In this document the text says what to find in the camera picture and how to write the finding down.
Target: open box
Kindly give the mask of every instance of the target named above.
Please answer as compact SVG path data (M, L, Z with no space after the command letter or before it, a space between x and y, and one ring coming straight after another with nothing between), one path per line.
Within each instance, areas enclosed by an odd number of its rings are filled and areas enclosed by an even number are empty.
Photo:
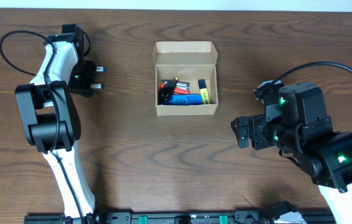
M216 59L218 52L210 41L157 42L152 53L155 63L155 108L158 116L214 115L218 105ZM204 79L210 96L209 105L158 105L161 80L190 83L190 94L200 95L198 80Z

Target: green led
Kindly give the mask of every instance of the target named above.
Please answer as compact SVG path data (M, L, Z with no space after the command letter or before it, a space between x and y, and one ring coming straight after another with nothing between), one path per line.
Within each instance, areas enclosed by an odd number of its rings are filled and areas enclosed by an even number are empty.
M285 103L285 102L286 102L286 100L284 100L283 97L281 97L281 98L280 98L280 104L283 104L283 103Z
M346 161L346 158L344 156L338 157L339 163Z

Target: table surface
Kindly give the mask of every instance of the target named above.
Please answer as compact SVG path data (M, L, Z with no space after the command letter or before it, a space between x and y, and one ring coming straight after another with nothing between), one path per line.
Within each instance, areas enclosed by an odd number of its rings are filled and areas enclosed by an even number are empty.
M92 98L73 95L81 161L101 208L232 210L288 200L328 209L310 177L276 148L239 149L230 121L262 113L252 90L292 67L320 60L352 67L352 13L0 9L0 38L19 29L57 34L74 22L90 36L87 59L107 66L96 78L106 85L103 91ZM164 40L216 46L214 116L156 116L152 49ZM42 40L15 35L4 45L11 62L39 69ZM31 78L0 56L0 223L63 212L52 170L25 140L14 97L16 86ZM352 75L308 68L284 82L316 83L334 130L352 131Z

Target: box lid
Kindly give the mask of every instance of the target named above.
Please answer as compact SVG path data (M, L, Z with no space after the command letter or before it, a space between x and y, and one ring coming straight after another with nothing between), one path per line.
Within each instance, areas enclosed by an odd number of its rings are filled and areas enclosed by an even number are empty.
M216 65L218 52L210 41L165 41L155 43L152 56L156 66Z

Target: yellow glue stick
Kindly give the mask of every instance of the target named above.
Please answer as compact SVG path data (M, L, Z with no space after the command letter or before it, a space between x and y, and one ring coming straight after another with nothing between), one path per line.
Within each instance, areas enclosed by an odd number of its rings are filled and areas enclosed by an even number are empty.
M211 101L209 100L209 93L208 93L208 89L206 88L205 80L199 80L198 86L200 87L202 104L211 104Z

